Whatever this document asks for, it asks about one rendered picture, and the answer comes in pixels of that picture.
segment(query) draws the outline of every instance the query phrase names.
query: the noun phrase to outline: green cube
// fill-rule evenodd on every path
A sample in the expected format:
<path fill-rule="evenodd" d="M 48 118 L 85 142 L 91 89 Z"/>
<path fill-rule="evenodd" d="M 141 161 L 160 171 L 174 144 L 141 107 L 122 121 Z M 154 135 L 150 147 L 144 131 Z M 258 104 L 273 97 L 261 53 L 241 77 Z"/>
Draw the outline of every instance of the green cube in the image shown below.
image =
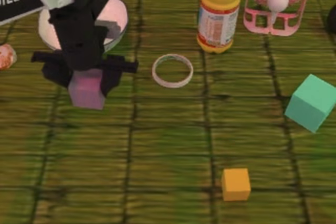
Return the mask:
<path fill-rule="evenodd" d="M 316 132 L 336 104 L 336 88 L 310 74 L 292 95 L 285 115 Z"/>

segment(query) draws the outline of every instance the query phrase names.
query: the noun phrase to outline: small cube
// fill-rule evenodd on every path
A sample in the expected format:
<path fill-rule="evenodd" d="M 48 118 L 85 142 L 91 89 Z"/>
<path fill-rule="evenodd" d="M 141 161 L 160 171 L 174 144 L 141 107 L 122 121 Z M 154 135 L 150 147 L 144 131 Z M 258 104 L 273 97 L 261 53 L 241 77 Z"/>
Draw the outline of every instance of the small cube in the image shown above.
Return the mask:
<path fill-rule="evenodd" d="M 74 71 L 68 90 L 72 105 L 88 109 L 102 110 L 105 97 L 100 90 L 102 70 Z"/>
<path fill-rule="evenodd" d="M 310 74 L 292 95 L 285 115 L 315 133 L 336 104 L 336 88 Z"/>
<path fill-rule="evenodd" d="M 247 200 L 251 192 L 248 169 L 224 169 L 222 175 L 222 190 L 224 201 Z"/>

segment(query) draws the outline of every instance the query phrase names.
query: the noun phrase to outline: purple cube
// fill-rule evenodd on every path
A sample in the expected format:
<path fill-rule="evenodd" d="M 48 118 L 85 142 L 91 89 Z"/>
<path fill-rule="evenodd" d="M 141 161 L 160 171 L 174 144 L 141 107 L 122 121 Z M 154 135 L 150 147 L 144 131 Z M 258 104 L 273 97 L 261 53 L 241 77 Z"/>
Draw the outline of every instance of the purple cube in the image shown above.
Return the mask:
<path fill-rule="evenodd" d="M 102 71 L 74 71 L 68 90 L 72 105 L 88 109 L 102 110 L 105 97 L 100 91 Z"/>

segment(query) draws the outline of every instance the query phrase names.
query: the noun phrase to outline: yellow bottle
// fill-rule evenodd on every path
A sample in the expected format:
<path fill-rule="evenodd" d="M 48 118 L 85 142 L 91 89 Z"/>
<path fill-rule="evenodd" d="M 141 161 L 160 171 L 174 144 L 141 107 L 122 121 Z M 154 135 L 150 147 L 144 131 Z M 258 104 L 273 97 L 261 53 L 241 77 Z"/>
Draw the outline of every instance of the yellow bottle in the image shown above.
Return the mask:
<path fill-rule="evenodd" d="M 201 0 L 197 42 L 205 52 L 220 54 L 233 44 L 240 0 Z"/>

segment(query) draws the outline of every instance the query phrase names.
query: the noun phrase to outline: bracelet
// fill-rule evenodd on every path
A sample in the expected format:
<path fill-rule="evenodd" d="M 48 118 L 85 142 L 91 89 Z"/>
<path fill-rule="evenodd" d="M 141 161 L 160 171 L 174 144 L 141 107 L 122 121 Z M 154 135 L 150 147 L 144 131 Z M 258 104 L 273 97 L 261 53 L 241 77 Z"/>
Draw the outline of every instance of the bracelet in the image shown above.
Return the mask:
<path fill-rule="evenodd" d="M 187 76 L 187 78 L 185 78 L 184 80 L 179 81 L 179 82 L 167 82 L 167 81 L 162 80 L 159 76 L 157 76 L 157 74 L 156 74 L 156 68 L 158 67 L 158 65 L 160 65 L 162 62 L 164 62 L 166 60 L 178 60 L 178 61 L 181 61 L 184 64 L 186 64 L 188 66 L 188 68 L 190 69 L 190 73 Z M 182 55 L 176 55 L 176 54 L 163 55 L 163 56 L 159 57 L 154 62 L 153 67 L 152 67 L 152 76 L 153 76 L 153 79 L 159 85 L 161 85 L 161 86 L 163 86 L 165 88 L 171 88 L 171 89 L 175 88 L 176 89 L 176 88 L 183 87 L 183 86 L 187 85 L 190 82 L 191 78 L 193 77 L 193 74 L 194 74 L 193 65 L 191 64 L 191 62 L 187 58 L 185 58 Z"/>

